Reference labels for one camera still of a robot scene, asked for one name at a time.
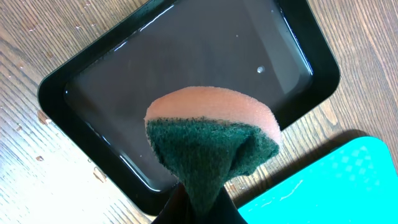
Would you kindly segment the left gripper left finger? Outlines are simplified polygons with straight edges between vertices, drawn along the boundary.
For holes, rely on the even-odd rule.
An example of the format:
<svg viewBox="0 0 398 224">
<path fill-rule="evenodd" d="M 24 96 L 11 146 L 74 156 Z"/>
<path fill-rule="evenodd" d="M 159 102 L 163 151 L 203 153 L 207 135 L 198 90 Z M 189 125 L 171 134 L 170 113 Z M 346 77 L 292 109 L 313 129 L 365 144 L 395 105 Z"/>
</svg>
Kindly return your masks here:
<svg viewBox="0 0 398 224">
<path fill-rule="evenodd" d="M 152 224 L 197 224 L 190 198 L 182 183 L 173 191 L 165 207 Z"/>
</svg>

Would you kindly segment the green and pink sponge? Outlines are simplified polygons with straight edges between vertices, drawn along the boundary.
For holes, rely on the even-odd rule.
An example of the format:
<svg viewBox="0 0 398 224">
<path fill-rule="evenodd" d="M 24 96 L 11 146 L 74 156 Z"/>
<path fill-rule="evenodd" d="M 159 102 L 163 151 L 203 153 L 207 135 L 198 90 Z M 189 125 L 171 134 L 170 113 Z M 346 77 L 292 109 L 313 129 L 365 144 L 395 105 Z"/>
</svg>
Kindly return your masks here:
<svg viewBox="0 0 398 224">
<path fill-rule="evenodd" d="M 182 183 L 199 217 L 209 214 L 225 182 L 251 175 L 282 145 L 269 107 L 226 88 L 169 93 L 152 102 L 144 121 L 158 161 Z"/>
</svg>

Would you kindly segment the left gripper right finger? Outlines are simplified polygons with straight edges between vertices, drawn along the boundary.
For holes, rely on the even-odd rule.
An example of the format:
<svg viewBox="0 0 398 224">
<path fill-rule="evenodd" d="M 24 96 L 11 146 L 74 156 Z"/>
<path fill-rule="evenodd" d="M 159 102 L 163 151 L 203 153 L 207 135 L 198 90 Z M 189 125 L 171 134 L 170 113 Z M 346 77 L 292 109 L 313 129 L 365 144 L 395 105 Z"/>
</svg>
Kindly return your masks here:
<svg viewBox="0 0 398 224">
<path fill-rule="evenodd" d="M 247 224 L 224 187 L 205 218 L 206 224 Z"/>
</svg>

